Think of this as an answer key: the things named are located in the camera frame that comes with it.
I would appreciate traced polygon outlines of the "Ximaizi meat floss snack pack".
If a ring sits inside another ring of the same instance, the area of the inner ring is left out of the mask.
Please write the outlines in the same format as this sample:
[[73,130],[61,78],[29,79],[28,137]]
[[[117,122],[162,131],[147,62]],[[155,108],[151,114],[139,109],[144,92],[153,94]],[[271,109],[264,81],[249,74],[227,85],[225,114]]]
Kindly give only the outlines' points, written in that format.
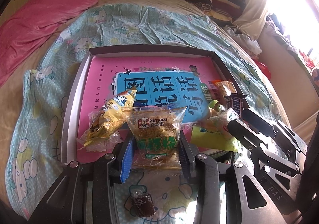
[[180,168],[177,146],[186,110],[176,104],[122,110],[136,141],[135,166]]

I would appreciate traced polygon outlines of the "dark jelly candy wrapper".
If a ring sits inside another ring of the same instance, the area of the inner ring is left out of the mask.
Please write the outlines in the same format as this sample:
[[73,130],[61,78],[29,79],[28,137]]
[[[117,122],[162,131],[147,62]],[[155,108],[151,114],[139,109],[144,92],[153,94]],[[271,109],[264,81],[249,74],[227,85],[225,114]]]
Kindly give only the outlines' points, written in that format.
[[133,191],[131,195],[131,211],[137,217],[151,217],[156,210],[150,193],[139,190]]

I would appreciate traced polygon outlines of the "green yellow cake packet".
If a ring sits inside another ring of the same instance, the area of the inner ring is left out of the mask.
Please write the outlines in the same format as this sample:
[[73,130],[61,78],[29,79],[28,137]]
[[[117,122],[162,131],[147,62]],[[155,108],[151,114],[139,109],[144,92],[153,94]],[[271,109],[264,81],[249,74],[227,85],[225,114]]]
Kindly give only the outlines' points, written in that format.
[[208,112],[203,119],[193,125],[191,143],[207,149],[238,152],[239,141],[228,131],[228,123],[239,119],[238,114],[232,109],[226,109],[218,100],[208,104]]

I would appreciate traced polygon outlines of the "dark Snickers bar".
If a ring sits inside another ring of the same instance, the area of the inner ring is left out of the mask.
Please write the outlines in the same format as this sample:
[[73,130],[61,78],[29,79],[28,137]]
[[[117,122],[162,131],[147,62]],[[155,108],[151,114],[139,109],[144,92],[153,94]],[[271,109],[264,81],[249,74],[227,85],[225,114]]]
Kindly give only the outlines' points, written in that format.
[[242,112],[246,107],[244,107],[244,103],[246,102],[246,95],[239,93],[232,93],[230,95],[225,95],[224,99],[226,101],[227,108],[231,108],[235,111],[235,113],[242,117]]

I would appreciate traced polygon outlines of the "yellow chips snack bag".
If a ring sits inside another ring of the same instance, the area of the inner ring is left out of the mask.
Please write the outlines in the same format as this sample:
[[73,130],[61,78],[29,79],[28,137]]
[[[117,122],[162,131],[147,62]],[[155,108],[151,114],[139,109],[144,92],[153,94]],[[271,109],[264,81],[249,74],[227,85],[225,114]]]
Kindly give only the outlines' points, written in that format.
[[123,110],[133,107],[136,93],[133,87],[106,101],[98,111],[89,113],[89,128],[77,139],[82,145],[80,149],[107,152],[121,142],[118,130],[126,120]]

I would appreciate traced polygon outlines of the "orange biscuit packet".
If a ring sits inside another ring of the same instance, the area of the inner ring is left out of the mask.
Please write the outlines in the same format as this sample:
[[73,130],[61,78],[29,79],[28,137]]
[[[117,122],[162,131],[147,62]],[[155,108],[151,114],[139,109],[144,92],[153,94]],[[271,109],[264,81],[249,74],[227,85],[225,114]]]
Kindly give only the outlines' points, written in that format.
[[223,105],[226,105],[227,103],[225,96],[237,93],[237,90],[231,81],[213,80],[209,81],[209,84],[214,97]]

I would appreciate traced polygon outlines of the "red plastic bag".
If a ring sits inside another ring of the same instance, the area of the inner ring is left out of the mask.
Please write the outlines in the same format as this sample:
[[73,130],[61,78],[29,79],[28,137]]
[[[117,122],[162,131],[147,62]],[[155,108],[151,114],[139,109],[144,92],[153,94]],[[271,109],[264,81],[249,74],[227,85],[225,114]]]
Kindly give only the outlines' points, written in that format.
[[263,63],[261,63],[259,61],[257,61],[256,64],[258,65],[258,67],[262,71],[262,73],[270,80],[271,79],[271,73],[270,73],[268,67],[265,64],[263,64]]

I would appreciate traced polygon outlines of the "pink children's book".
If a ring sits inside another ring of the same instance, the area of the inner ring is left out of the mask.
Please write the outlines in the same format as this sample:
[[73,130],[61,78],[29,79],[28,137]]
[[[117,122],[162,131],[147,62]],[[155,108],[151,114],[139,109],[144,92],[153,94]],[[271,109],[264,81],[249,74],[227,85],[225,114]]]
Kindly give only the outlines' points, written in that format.
[[187,106],[183,132],[191,139],[192,124],[200,121],[213,95],[209,81],[222,79],[208,57],[93,57],[89,64],[82,97],[78,137],[89,127],[89,113],[129,88],[137,88],[140,105],[181,103]]

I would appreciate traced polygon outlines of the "grey cardboard tray box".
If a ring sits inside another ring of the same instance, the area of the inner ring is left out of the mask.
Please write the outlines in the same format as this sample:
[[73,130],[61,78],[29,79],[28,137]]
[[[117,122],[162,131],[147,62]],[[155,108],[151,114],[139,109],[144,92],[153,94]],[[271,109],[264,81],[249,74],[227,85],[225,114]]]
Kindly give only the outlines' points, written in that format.
[[119,45],[88,50],[69,95],[62,129],[61,162],[95,161],[77,139],[89,127],[89,114],[116,94],[132,87],[140,106],[181,103],[184,123],[203,116],[217,90],[215,80],[234,81],[217,53],[198,48],[164,45]]

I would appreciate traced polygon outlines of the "beige curtain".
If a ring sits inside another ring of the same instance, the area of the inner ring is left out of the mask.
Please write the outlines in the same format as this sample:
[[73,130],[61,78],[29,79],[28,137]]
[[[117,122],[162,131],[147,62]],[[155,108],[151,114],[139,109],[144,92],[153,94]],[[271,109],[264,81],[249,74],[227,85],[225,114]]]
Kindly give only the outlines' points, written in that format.
[[233,22],[235,26],[257,40],[264,28],[268,13],[267,0],[245,0],[246,6],[242,14]]

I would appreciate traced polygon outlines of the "pink quilt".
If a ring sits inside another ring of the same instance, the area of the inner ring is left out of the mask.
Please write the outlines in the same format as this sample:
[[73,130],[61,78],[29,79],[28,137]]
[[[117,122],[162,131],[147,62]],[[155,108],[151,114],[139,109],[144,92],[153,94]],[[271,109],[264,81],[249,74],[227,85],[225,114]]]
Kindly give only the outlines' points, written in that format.
[[1,25],[1,85],[65,22],[98,0],[30,0]]

